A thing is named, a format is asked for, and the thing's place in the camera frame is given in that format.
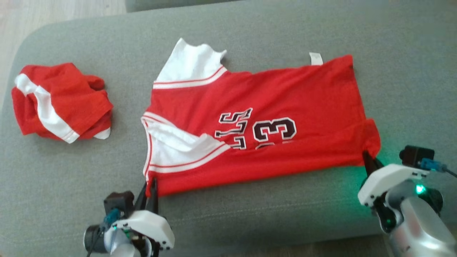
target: red and white shirt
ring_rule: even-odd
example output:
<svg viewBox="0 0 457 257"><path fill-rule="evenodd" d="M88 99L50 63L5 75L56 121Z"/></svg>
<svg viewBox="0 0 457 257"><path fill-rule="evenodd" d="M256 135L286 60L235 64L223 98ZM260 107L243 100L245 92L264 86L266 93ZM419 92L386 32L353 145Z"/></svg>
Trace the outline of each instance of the red and white shirt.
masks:
<svg viewBox="0 0 457 257"><path fill-rule="evenodd" d="M154 82L143 174L159 195L360 166L364 150L378 153L352 56L252 74L228 71L225 54L180 39Z"/></svg>

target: green glowing led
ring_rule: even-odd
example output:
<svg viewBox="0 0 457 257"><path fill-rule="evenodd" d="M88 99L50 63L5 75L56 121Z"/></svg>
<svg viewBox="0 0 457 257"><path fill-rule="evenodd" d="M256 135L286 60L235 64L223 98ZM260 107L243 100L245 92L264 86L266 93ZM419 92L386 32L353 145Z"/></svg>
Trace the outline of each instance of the green glowing led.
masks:
<svg viewBox="0 0 457 257"><path fill-rule="evenodd" d="M422 186L422 185L417 185L416 186L416 193L421 194L423 192L425 192L425 187Z"/></svg>

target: white label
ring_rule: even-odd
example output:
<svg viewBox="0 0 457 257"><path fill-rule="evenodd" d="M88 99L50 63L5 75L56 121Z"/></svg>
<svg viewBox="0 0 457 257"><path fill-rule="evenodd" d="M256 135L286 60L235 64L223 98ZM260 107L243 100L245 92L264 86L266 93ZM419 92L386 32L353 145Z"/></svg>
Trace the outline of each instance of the white label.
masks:
<svg viewBox="0 0 457 257"><path fill-rule="evenodd" d="M311 57L311 65L322 65L324 62L322 61L322 57L319 53L309 53Z"/></svg>

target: wooden floor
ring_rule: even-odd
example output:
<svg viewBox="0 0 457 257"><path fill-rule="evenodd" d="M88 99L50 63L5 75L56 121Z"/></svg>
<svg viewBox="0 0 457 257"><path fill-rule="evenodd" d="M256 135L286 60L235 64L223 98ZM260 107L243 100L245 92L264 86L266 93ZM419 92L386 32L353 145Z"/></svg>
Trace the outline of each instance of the wooden floor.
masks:
<svg viewBox="0 0 457 257"><path fill-rule="evenodd" d="M50 23L123 13L124 0L0 0L0 109L11 64L27 35Z"/></svg>

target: gray upholstered cushion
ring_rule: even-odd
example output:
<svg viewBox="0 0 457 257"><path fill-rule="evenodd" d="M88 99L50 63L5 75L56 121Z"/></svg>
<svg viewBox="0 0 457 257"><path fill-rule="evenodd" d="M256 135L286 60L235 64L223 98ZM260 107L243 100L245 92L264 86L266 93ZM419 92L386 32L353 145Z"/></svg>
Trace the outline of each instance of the gray upholstered cushion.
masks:
<svg viewBox="0 0 457 257"><path fill-rule="evenodd" d="M127 12L146 11L160 8L204 5L234 0L125 0Z"/></svg>
<svg viewBox="0 0 457 257"><path fill-rule="evenodd" d="M105 79L114 103L107 140L22 136L7 97L0 128L0 252L6 257L84 255L86 227L103 218L112 191L138 194L146 156L139 117L176 41L227 49L232 71L354 56L368 117L381 134L379 158L399 162L406 144L436 149L456 169L457 6L448 1L236 1L64 22L30 35L14 61L73 62ZM164 256L206 256L257 247L379 233L359 205L363 168L339 168L169 196L160 200L176 235ZM457 223L456 180L426 185L445 195L442 218Z"/></svg>

